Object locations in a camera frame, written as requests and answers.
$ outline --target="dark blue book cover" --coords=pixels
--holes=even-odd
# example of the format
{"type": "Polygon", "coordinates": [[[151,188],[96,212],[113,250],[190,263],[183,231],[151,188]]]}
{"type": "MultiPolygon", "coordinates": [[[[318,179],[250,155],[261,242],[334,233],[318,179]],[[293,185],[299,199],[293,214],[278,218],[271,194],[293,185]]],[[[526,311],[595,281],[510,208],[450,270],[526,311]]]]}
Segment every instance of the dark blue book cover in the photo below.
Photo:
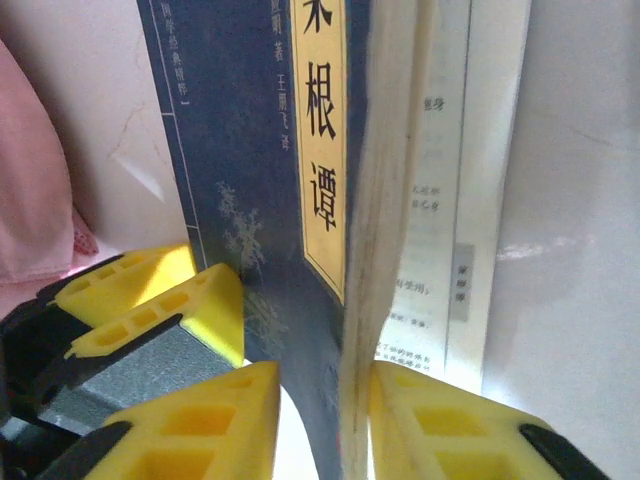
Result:
{"type": "Polygon", "coordinates": [[[280,361],[335,480],[369,0],[138,4],[198,267],[241,275],[246,356],[280,361]]]}

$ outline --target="pink cloth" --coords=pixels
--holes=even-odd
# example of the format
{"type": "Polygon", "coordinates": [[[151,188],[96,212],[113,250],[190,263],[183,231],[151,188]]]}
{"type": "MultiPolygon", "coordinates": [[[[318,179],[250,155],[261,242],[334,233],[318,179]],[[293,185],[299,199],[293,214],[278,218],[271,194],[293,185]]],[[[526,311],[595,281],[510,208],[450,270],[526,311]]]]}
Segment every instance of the pink cloth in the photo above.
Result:
{"type": "Polygon", "coordinates": [[[58,136],[0,42],[0,284],[67,272],[74,245],[72,212],[58,136]]]}

